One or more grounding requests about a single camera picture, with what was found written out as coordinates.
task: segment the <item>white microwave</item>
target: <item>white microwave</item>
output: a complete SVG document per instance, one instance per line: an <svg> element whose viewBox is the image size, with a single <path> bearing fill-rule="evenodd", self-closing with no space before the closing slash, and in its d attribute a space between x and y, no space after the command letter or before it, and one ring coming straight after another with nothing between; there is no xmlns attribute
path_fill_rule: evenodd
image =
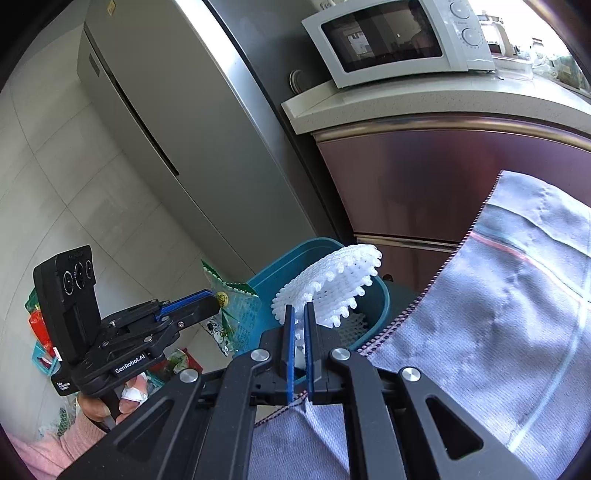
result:
<svg viewBox="0 0 591 480"><path fill-rule="evenodd" d="M467 0L349 0L302 21L337 87L495 70Z"/></svg>

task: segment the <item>metal screw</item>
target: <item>metal screw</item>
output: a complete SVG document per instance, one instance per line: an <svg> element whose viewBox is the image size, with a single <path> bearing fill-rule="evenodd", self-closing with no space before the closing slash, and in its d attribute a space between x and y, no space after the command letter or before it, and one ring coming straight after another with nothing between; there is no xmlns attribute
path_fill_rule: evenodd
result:
<svg viewBox="0 0 591 480"><path fill-rule="evenodd" d="M197 370L193 370L192 368L187 368L180 372L178 377L181 379L181 382L193 383L199 378L199 372L197 372Z"/></svg>
<svg viewBox="0 0 591 480"><path fill-rule="evenodd" d="M269 360L270 356L271 354L267 352L264 348L257 348L256 350L253 350L251 353L251 358L255 362L264 362L265 360Z"/></svg>
<svg viewBox="0 0 591 480"><path fill-rule="evenodd" d="M330 354L335 360L344 361L351 358L351 352L349 352L346 348L335 348Z"/></svg>
<svg viewBox="0 0 591 480"><path fill-rule="evenodd" d="M416 382L421 378L421 372L414 367L406 367L402 370L402 378L408 382Z"/></svg>

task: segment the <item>gray refrigerator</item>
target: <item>gray refrigerator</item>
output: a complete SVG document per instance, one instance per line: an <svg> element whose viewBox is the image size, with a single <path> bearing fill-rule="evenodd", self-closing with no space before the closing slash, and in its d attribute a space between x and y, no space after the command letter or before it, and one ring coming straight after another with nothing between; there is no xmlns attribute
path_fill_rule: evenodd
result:
<svg viewBox="0 0 591 480"><path fill-rule="evenodd" d="M309 135L281 109L330 78L309 0L92 0L78 75L139 174L214 266L246 280L352 229Z"/></svg>

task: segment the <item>plastic container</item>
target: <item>plastic container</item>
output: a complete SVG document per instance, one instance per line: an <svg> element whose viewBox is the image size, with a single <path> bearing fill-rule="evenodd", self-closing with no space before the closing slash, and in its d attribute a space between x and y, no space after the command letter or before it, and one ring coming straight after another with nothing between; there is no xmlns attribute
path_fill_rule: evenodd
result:
<svg viewBox="0 0 591 480"><path fill-rule="evenodd" d="M261 298L262 306L256 316L248 346L238 352L239 354L257 348L264 331L280 326L271 311L271 300L280 288L316 261L342 247L342 244L332 238L313 238L275 260L248 281L248 284L256 290ZM347 346L350 350L358 348L373 337L388 321L390 310L388 289L379 277L374 277L373 281L371 286L364 287L365 295L357 297L357 310L365 314L368 331L353 344ZM354 327L348 324L347 320L343 319L341 327L338 329Z"/></svg>

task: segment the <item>teal basket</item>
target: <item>teal basket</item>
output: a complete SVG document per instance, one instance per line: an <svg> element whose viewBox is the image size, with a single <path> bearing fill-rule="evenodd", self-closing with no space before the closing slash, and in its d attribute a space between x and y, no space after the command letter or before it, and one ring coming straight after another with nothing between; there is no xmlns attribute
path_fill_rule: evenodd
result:
<svg viewBox="0 0 591 480"><path fill-rule="evenodd" d="M279 322L271 311L271 301L277 292L307 267L342 247L342 244L332 238L313 238L298 245L248 281L261 298L262 306L256 316L248 345L238 354L257 348L261 334L279 326ZM365 295L356 298L358 306L356 311L365 315L364 323L356 320L358 316L350 315L348 319L342 319L341 327L336 329L349 350L359 348L392 320L390 314L392 289L397 301L397 310L402 311L415 297L413 292L404 287L399 289L394 284L386 287L379 277L375 277L373 284L364 289Z"/></svg>

